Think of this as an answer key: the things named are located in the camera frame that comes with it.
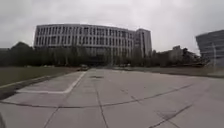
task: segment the road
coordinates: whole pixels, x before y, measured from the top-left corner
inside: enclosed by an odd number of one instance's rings
[[[91,69],[1,101],[7,128],[223,128],[224,80]]]

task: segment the car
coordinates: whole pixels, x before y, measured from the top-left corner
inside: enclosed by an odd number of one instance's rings
[[[78,71],[87,71],[88,69],[89,69],[89,67],[88,67],[87,65],[82,64],[82,65],[80,66],[80,68],[78,69]]]

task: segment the tall building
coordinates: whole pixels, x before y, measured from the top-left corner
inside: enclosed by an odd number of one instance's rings
[[[150,31],[132,31],[123,28],[81,25],[49,24],[36,27],[34,47],[84,47],[89,55],[131,57],[134,48],[140,48],[142,57],[151,54]]]
[[[224,30],[196,36],[201,56],[210,63],[207,65],[224,66]]]

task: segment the cloud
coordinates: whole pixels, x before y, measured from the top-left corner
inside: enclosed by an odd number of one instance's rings
[[[0,47],[32,46],[38,24],[85,23],[149,29],[153,49],[198,52],[196,35],[224,28],[223,7],[222,0],[1,0]]]

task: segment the grass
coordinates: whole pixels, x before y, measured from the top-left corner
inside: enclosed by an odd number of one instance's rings
[[[14,82],[38,78],[42,76],[48,76],[72,71],[76,71],[76,68],[63,68],[63,67],[0,68],[0,86]]]
[[[224,78],[224,71],[222,69],[213,68],[190,68],[190,67],[181,67],[181,68],[134,68],[137,71],[146,71],[162,74],[173,74],[173,75],[188,75],[188,76],[205,76],[205,77],[217,77]],[[213,72],[223,71],[223,75],[211,75]]]

